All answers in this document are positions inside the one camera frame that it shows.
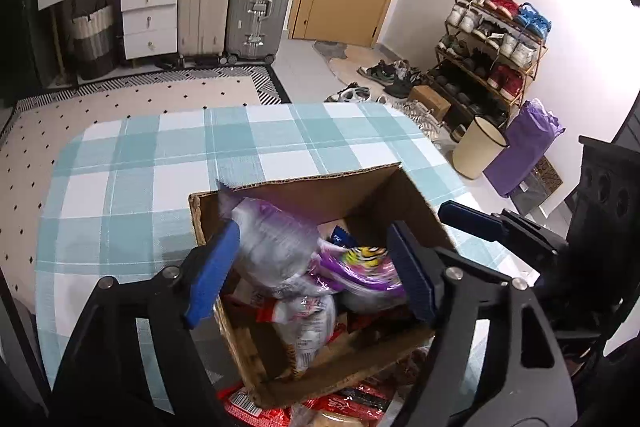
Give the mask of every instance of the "small cardboard box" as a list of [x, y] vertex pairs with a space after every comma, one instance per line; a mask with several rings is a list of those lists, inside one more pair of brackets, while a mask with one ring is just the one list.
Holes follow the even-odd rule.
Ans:
[[433, 116], [439, 122], [447, 114], [451, 104], [429, 86], [415, 86], [409, 93], [409, 100], [422, 102], [427, 109], [433, 109]]
[[[402, 220], [423, 246], [454, 249], [429, 204], [397, 164], [266, 182], [239, 188], [238, 193], [268, 200], [316, 223], [324, 237], [340, 225], [363, 245], [383, 247], [389, 224]], [[204, 245], [220, 225], [218, 194], [192, 194], [190, 207], [197, 242]], [[232, 279], [230, 275], [226, 284]], [[380, 328], [342, 333], [321, 349], [299, 380], [293, 380], [287, 376], [290, 371], [286, 352], [272, 325], [255, 323], [220, 299], [214, 306], [214, 315], [244, 385], [252, 400], [264, 409], [286, 407], [353, 385], [407, 356], [433, 334], [418, 321], [382, 336]]]

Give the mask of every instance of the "tablecloth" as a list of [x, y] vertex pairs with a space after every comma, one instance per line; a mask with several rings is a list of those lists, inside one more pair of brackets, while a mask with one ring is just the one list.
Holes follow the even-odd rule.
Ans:
[[[50, 383], [98, 278], [148, 279], [195, 247], [189, 194], [219, 180], [238, 186], [396, 161], [434, 208], [450, 199], [478, 208], [414, 123], [378, 103], [212, 108], [92, 125], [55, 161], [38, 232], [36, 319]], [[517, 275], [504, 248], [448, 231], [462, 255]], [[148, 323], [138, 326], [154, 402], [170, 409]], [[486, 327], [476, 328], [474, 351], [485, 338]], [[481, 367], [474, 356], [471, 380]]]

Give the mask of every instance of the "laundry basket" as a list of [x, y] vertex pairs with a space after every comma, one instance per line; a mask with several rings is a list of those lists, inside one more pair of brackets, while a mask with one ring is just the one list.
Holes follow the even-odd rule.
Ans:
[[488, 120], [476, 116], [453, 149], [453, 166], [463, 176], [476, 179], [509, 146], [506, 137]]
[[71, 22], [79, 75], [84, 80], [93, 80], [113, 71], [116, 67], [113, 7], [96, 7], [94, 12], [75, 17]]

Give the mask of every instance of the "purple bag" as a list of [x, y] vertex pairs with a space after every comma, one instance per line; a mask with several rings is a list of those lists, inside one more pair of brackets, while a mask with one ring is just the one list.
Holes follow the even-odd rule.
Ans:
[[510, 146], [484, 170], [503, 198], [520, 184], [565, 129], [537, 98], [527, 100], [505, 131]]

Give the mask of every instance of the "suitcase handle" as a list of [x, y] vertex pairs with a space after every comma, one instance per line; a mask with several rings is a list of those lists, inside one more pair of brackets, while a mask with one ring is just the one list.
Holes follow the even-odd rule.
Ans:
[[266, 20], [271, 17], [271, 12], [273, 12], [273, 0], [264, 0], [264, 3], [267, 5], [267, 9], [264, 11], [262, 20]]

